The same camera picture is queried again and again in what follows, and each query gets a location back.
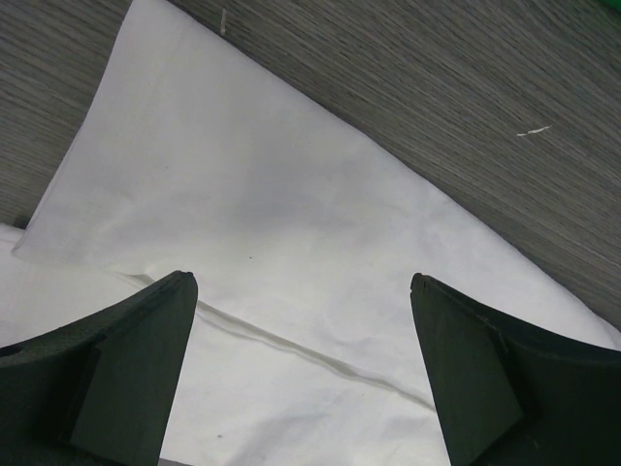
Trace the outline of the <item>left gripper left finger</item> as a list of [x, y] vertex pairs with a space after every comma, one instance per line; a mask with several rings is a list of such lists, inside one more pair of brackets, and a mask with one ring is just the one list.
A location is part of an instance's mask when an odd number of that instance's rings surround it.
[[198, 298], [176, 271], [1, 349], [4, 465], [155, 465]]

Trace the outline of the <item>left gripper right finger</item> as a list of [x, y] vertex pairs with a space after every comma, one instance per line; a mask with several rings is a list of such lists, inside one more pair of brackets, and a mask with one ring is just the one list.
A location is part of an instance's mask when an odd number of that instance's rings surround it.
[[617, 465], [620, 353], [485, 306], [426, 275], [413, 321], [453, 465]]

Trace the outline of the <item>white printed t-shirt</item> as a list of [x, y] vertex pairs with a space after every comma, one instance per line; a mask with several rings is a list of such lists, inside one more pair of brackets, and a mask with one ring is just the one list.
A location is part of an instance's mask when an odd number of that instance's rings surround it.
[[165, 1], [135, 1], [16, 257], [193, 273], [164, 455], [444, 465], [409, 285], [433, 276], [578, 341], [620, 334], [368, 137]]

